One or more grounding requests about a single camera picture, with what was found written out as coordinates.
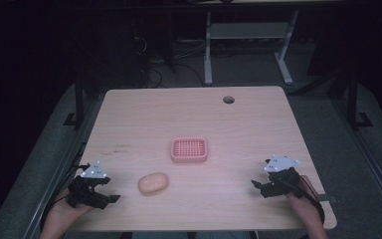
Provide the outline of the pink soap dish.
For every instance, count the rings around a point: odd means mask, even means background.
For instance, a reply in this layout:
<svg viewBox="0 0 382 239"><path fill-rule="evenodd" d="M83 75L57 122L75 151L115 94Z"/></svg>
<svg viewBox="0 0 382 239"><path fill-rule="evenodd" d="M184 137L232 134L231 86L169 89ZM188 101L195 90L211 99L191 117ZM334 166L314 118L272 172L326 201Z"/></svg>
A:
<svg viewBox="0 0 382 239"><path fill-rule="evenodd" d="M171 159L175 163L200 163L207 160L208 147L204 137L178 137L171 143Z"/></svg>

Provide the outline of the grey table edge clamp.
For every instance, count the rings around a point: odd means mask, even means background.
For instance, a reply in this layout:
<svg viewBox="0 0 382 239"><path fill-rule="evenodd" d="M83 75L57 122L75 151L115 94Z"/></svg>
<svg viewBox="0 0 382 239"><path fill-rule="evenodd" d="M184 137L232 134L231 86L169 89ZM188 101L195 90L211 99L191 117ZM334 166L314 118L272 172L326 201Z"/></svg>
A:
<svg viewBox="0 0 382 239"><path fill-rule="evenodd" d="M330 204L338 203L338 199L333 195L319 194L318 199L320 201L328 201Z"/></svg>

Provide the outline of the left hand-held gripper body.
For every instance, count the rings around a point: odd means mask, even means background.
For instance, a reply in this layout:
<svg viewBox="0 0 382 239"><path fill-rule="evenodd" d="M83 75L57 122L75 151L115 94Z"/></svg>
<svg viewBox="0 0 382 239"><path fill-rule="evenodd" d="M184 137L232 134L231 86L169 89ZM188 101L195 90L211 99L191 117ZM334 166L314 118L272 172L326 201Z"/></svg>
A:
<svg viewBox="0 0 382 239"><path fill-rule="evenodd" d="M72 207L84 204L105 209L108 205L108 196L96 192L96 186L93 186L93 178L108 177L101 163L96 161L93 164L81 165L81 169L83 171L69 185L68 203Z"/></svg>

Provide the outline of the aluminium rail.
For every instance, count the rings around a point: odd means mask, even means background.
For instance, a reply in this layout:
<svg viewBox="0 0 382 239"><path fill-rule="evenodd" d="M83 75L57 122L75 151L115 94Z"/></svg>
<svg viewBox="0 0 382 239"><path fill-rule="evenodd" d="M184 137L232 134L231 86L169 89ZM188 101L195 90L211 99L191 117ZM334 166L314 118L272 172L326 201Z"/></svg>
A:
<svg viewBox="0 0 382 239"><path fill-rule="evenodd" d="M60 101L32 151L33 166L28 169L28 181L34 188L27 195L34 199L33 214L22 239L39 239L42 215L47 204L85 141L85 131L66 122L75 109L74 102Z"/></svg>
<svg viewBox="0 0 382 239"><path fill-rule="evenodd" d="M382 168L376 161L376 157L368 147L365 139L360 134L359 126L353 126L346 118L346 109L343 103L339 100L332 100L331 104L336 110L339 118L342 120L347 132L352 137L352 140L355 142L358 150L361 152L362 157L372 173L375 183L377 184L378 191L382 194Z"/></svg>

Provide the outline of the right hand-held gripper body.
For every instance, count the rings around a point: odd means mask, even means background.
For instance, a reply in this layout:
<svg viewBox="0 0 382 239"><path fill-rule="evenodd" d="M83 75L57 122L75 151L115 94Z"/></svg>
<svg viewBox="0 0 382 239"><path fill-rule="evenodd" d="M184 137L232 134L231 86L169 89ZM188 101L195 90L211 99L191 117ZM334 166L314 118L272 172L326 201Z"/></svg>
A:
<svg viewBox="0 0 382 239"><path fill-rule="evenodd" d="M295 167L299 165L298 159L291 159L283 155L274 154L266 160L265 172L269 175L267 188L275 196L286 195L291 192L298 195L300 177Z"/></svg>

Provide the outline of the person's left hand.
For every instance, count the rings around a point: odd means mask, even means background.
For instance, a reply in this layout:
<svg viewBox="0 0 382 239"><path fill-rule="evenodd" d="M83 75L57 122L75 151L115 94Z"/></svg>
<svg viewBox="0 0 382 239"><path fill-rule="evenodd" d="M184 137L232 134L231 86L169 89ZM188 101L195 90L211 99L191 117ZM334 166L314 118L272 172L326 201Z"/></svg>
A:
<svg viewBox="0 0 382 239"><path fill-rule="evenodd" d="M55 203L47 215L44 227L47 225L58 225L69 229L82 216L93 210L92 207L84 204L72 207L66 199L69 193L69 189L64 189L58 194Z"/></svg>

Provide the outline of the white metal desk frame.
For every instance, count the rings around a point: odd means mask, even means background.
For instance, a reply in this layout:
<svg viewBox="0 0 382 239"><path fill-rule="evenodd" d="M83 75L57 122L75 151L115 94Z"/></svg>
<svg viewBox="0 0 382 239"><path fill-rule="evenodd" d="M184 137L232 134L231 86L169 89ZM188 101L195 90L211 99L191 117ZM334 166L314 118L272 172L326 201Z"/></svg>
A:
<svg viewBox="0 0 382 239"><path fill-rule="evenodd" d="M298 17L298 10L293 10L287 22L261 23L217 23L212 21L212 13L206 14L206 35L204 54L204 84L213 85L211 43L213 40L260 40L282 39L281 49L275 52L275 59L286 85L293 80L285 60L288 45Z"/></svg>

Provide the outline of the black metal stand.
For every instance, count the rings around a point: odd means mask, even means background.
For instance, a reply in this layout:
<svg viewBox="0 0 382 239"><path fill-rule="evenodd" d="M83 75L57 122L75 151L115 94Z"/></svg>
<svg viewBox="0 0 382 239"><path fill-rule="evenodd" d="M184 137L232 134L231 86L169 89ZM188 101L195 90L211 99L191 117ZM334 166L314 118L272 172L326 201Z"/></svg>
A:
<svg viewBox="0 0 382 239"><path fill-rule="evenodd" d="M346 73L347 103L346 119L349 125L358 130L360 127L372 127L373 123L366 113L357 110L358 82L352 71Z"/></svg>
<svg viewBox="0 0 382 239"><path fill-rule="evenodd" d="M78 73L75 81L75 111L67 115L64 125L70 125L75 129L79 129L83 123L84 115L85 108L82 74Z"/></svg>

